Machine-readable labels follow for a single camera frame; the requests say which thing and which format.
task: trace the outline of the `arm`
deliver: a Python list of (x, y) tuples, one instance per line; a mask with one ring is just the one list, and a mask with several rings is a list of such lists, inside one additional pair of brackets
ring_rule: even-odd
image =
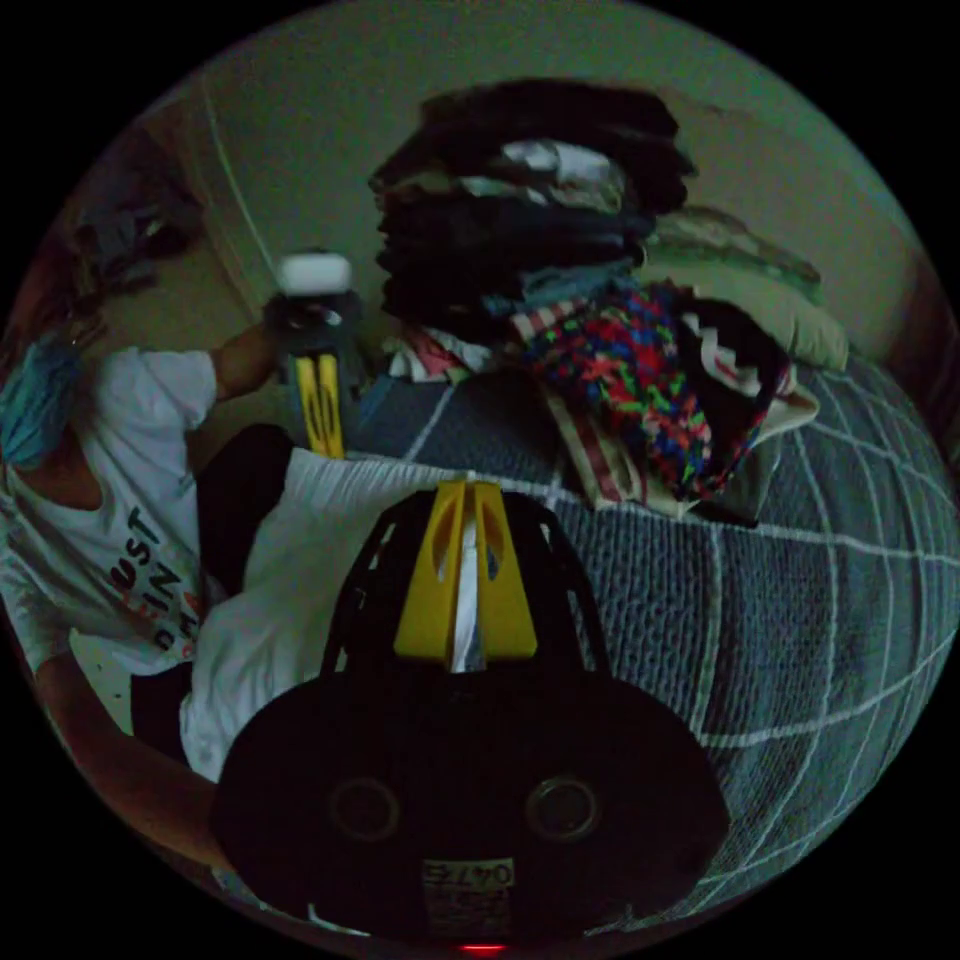
[(259, 390), (277, 367), (277, 341), (260, 323), (210, 352), (217, 375), (217, 401)]
[(72, 654), (44, 663), (36, 685), (77, 766), (117, 816), (181, 856), (232, 869), (210, 832), (214, 784), (123, 733)]

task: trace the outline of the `beige pillow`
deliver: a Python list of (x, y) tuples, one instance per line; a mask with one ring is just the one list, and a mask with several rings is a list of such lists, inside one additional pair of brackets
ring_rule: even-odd
[(670, 279), (693, 287), (697, 296), (726, 300), (745, 310), (794, 360), (845, 370), (850, 343), (846, 331), (822, 307), (770, 277), (720, 263), (666, 263), (641, 267), (644, 281)]

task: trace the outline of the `sticker with number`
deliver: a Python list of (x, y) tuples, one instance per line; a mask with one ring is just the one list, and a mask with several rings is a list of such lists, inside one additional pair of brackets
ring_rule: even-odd
[(435, 935), (510, 932), (512, 858), (424, 860), (422, 879)]

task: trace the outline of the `gray blanket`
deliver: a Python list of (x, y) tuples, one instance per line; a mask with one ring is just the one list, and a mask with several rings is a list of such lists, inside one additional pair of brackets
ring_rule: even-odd
[(632, 930), (766, 883), (828, 837), (896, 756), (960, 622), (960, 521), (923, 420), (884, 371), (800, 370), (817, 421), (788, 435), (756, 530), (594, 511), (529, 379), (384, 379), (360, 452), (474, 470), (552, 507), (580, 552), (617, 675), (708, 750), (733, 819), (696, 891)]

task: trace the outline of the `person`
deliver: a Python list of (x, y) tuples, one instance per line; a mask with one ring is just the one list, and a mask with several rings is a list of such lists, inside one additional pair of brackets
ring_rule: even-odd
[[(51, 320), (58, 270), (31, 266), (0, 350), (0, 595), (91, 786), (148, 840), (230, 869), (208, 826), (214, 785), (186, 765), (169, 707), (189, 690), (206, 613), (242, 587), (293, 445), (254, 425), (194, 477), (186, 436), (268, 381), (276, 345), (261, 324), (209, 352), (127, 349), (86, 369)], [(134, 675), (133, 736), (88, 683), (71, 630)]]

